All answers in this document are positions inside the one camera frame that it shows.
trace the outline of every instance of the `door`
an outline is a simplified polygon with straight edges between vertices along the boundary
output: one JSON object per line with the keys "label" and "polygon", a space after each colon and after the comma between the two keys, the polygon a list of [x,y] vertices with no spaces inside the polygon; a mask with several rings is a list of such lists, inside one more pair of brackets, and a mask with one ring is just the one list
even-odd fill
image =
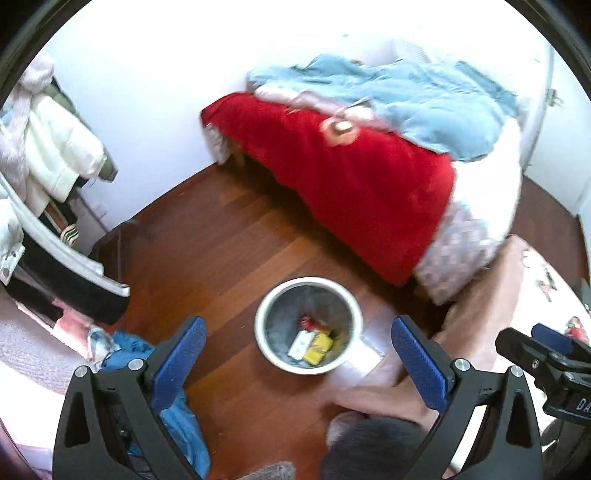
{"label": "door", "polygon": [[558,54],[554,55],[549,97],[525,175],[574,216],[579,214],[591,181],[591,100]]}

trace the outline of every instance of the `yellow package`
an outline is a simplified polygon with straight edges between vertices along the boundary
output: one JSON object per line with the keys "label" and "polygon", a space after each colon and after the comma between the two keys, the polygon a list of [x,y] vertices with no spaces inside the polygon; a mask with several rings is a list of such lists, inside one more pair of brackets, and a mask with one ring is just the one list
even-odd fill
{"label": "yellow package", "polygon": [[318,365],[332,348],[333,339],[324,332],[318,332],[312,340],[310,347],[306,350],[304,360],[314,367]]}

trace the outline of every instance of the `light blue blanket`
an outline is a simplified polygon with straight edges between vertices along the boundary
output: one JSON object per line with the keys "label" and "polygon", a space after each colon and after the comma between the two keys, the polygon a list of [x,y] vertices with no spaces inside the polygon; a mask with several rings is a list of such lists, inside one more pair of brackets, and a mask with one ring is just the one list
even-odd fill
{"label": "light blue blanket", "polygon": [[303,68],[255,69],[248,83],[313,91],[347,105],[370,97],[376,113],[402,137],[461,161],[489,154],[506,116],[517,115],[515,95],[465,62],[403,59],[372,67],[322,54]]}

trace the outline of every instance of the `wooden floor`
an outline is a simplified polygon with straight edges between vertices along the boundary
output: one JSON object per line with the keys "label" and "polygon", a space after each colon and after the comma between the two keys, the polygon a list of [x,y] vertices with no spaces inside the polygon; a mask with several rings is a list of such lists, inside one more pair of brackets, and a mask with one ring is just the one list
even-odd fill
{"label": "wooden floor", "polygon": [[[584,246],[578,222],[555,204],[526,180],[515,232],[572,283],[587,270],[579,255]],[[124,279],[132,296],[119,326],[158,343],[186,316],[205,319],[207,344],[186,391],[212,453],[213,480],[281,460],[295,464],[298,480],[316,478],[326,425],[339,412],[327,397],[368,373],[348,362],[307,378],[266,361],[254,341],[253,318],[273,286],[307,275],[343,284],[361,306],[365,341],[380,353],[391,350],[389,328],[397,314],[410,314],[433,333],[446,313],[413,296],[412,282],[395,288],[379,278],[311,217],[295,193],[254,163],[244,170],[212,166],[137,218],[140,225],[124,231]],[[108,268],[108,248],[103,255]]]}

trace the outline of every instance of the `screw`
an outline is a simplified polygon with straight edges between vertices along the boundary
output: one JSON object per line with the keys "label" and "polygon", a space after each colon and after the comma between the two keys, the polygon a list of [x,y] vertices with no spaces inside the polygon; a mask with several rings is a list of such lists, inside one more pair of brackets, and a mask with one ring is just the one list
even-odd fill
{"label": "screw", "polygon": [[517,365],[513,365],[511,367],[511,374],[516,377],[522,377],[523,376],[523,369],[521,367],[518,367]]}
{"label": "screw", "polygon": [[465,372],[467,370],[470,370],[470,362],[468,360],[463,359],[463,358],[458,358],[453,364],[456,366],[456,368],[460,372]]}
{"label": "screw", "polygon": [[133,371],[139,370],[143,366],[144,361],[141,358],[134,358],[131,362],[127,364],[127,368]]}
{"label": "screw", "polygon": [[78,378],[84,377],[87,373],[88,373],[88,367],[85,367],[84,365],[82,365],[82,366],[76,368],[76,370],[74,370],[74,375],[77,376]]}

